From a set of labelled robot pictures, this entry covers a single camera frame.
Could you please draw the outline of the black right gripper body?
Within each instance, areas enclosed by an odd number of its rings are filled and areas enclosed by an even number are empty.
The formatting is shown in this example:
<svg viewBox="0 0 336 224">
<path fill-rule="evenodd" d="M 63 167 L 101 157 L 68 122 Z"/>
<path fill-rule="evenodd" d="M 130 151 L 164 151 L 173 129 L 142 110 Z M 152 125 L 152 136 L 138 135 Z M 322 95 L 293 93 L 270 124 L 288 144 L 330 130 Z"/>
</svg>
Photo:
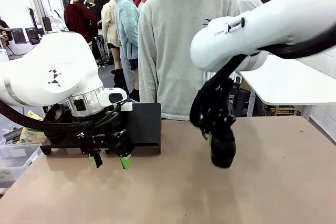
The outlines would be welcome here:
<svg viewBox="0 0 336 224">
<path fill-rule="evenodd" d="M 232 134 L 231 126 L 236 121 L 232 114 L 232 104 L 229 101 L 232 87 L 233 80 L 226 79 L 206 92 L 206 104 L 202 107 L 203 136 Z"/>
</svg>

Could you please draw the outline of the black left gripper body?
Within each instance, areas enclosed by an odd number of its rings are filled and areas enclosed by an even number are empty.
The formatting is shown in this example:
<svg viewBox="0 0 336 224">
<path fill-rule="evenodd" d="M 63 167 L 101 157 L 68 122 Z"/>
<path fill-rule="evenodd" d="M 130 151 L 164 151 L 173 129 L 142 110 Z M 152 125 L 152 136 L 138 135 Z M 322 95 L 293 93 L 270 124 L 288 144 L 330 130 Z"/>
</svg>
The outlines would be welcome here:
<svg viewBox="0 0 336 224">
<path fill-rule="evenodd" d="M 79 125 L 76 142 L 80 148 L 123 148 L 121 109 L 107 108 L 95 115 L 75 118 Z"/>
</svg>

